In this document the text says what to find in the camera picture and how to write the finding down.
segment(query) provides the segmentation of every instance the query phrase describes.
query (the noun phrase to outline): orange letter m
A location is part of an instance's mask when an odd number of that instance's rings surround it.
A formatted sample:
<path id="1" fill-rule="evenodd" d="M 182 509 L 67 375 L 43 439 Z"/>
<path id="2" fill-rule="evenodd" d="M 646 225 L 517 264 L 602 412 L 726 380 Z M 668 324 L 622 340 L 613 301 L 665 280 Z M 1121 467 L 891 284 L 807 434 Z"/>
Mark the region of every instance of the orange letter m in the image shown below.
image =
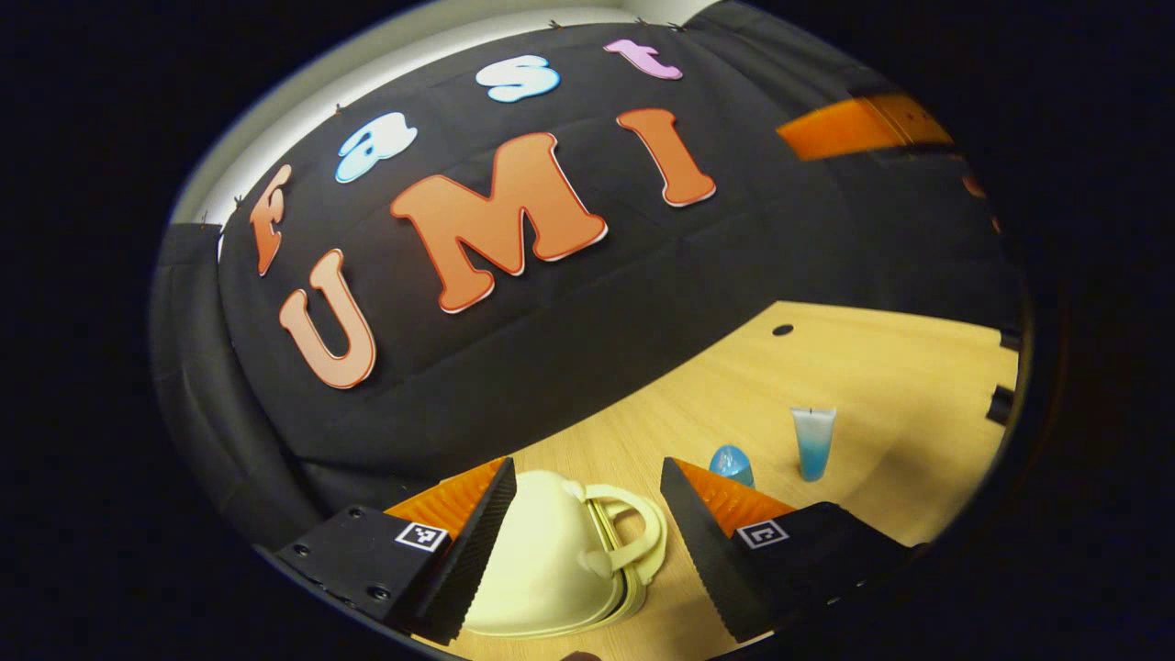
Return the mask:
<path id="1" fill-rule="evenodd" d="M 604 218 L 588 213 L 568 183 L 555 160 L 556 143 L 550 133 L 531 133 L 498 147 L 488 198 L 434 175 L 391 202 L 391 215 L 412 221 L 441 276 L 441 309 L 456 313 L 494 290 L 494 275 L 474 268 L 464 248 L 510 275 L 522 274 L 524 214 L 535 228 L 535 256 L 544 261 L 560 259 L 607 234 Z"/>

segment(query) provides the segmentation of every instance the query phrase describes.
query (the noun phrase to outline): blue egg-shaped object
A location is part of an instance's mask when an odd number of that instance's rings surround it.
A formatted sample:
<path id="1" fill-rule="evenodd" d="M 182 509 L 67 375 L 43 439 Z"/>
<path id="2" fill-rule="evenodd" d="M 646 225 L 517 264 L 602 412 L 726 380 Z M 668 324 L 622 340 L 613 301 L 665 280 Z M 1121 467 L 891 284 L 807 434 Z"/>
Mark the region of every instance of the blue egg-shaped object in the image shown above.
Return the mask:
<path id="1" fill-rule="evenodd" d="M 723 478 L 730 478 L 736 483 L 754 488 L 754 474 L 751 473 L 751 460 L 746 453 L 734 446 L 723 446 L 710 460 L 710 471 L 718 473 Z"/>

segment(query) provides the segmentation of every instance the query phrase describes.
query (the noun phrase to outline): light blue letter s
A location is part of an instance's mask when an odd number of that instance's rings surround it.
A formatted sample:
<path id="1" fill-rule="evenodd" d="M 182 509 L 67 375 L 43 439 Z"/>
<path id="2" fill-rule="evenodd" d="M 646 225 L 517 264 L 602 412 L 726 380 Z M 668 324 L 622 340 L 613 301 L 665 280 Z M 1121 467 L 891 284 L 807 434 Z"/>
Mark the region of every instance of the light blue letter s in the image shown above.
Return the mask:
<path id="1" fill-rule="evenodd" d="M 490 99 L 513 103 L 526 96 L 537 96 L 559 85 L 559 74 L 549 68 L 544 58 L 521 55 L 495 62 L 477 72 L 477 83 L 490 87 Z"/>

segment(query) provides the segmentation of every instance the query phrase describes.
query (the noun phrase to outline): foam letter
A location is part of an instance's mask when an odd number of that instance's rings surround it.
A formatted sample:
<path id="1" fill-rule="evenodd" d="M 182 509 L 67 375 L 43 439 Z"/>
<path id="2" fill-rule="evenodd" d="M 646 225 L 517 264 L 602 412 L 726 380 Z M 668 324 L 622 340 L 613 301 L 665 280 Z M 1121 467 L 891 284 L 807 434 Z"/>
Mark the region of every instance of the foam letter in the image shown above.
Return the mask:
<path id="1" fill-rule="evenodd" d="M 632 66 L 647 73 L 649 75 L 664 77 L 665 80 L 677 80 L 682 77 L 682 69 L 677 67 L 666 67 L 653 59 L 653 55 L 657 54 L 657 49 L 652 46 L 640 46 L 639 43 L 633 43 L 631 39 L 620 39 L 609 43 L 604 47 L 604 49 L 609 53 L 619 53 L 624 55 L 624 59 L 632 62 Z"/>
<path id="2" fill-rule="evenodd" d="M 416 128 L 404 123 L 404 113 L 389 113 L 369 121 L 338 148 L 343 160 L 335 170 L 335 180 L 340 183 L 355 181 L 375 167 L 376 161 L 407 149 L 416 140 Z"/>
<path id="3" fill-rule="evenodd" d="M 673 113 L 663 108 L 629 110 L 616 117 L 616 123 L 640 136 L 657 162 L 665 180 L 662 197 L 670 205 L 685 207 L 713 195 L 718 186 L 693 162 L 693 156 L 673 128 L 676 121 Z"/>
<path id="4" fill-rule="evenodd" d="M 253 213 L 249 214 L 253 235 L 257 237 L 257 274 L 262 277 L 269 270 L 269 264 L 274 262 L 277 248 L 282 244 L 282 232 L 274 231 L 273 223 L 281 222 L 282 214 L 286 213 L 286 197 L 278 186 L 289 181 L 290 171 L 293 168 L 289 163 L 277 169 L 277 174 L 269 181 L 269 186 L 266 186 L 261 198 L 257 200 Z"/>
<path id="5" fill-rule="evenodd" d="M 559 85 L 558 72 L 546 65 L 546 60 L 538 55 L 521 55 L 483 68 L 475 80 L 478 85 L 491 87 L 490 99 L 513 103 L 550 92 Z"/>
<path id="6" fill-rule="evenodd" d="M 490 196 L 441 175 L 422 178 L 391 202 L 391 215 L 412 221 L 441 276 L 441 309 L 456 313 L 494 290 L 494 275 L 475 269 L 465 247 L 510 275 L 525 267 L 523 215 L 535 227 L 535 256 L 556 261 L 607 234 L 588 213 L 555 158 L 550 133 L 515 137 L 494 155 Z"/>
<path id="7" fill-rule="evenodd" d="M 309 298 L 306 289 L 298 289 L 286 298 L 277 319 L 282 328 L 289 330 L 294 344 L 315 376 L 331 389 L 345 391 L 371 375 L 375 366 L 375 340 L 371 339 L 367 318 L 363 318 L 363 312 L 355 304 L 355 297 L 343 278 L 342 250 L 334 248 L 322 255 L 310 270 L 310 285 L 322 291 L 330 311 L 335 312 L 335 318 L 343 326 L 347 353 L 337 357 L 322 343 L 317 328 L 306 311 Z"/>

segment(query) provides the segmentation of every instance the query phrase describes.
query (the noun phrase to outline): white wall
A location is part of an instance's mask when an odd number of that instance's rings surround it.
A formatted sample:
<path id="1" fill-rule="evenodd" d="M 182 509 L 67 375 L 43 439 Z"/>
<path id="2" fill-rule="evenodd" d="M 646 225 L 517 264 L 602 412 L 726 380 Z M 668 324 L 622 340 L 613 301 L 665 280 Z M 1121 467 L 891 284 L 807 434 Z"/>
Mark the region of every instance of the white wall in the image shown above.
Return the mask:
<path id="1" fill-rule="evenodd" d="M 437 0 L 336 47 L 249 109 L 186 182 L 172 222 L 224 224 L 282 154 L 348 103 L 412 69 L 496 39 L 560 25 L 684 23 L 716 0 Z"/>

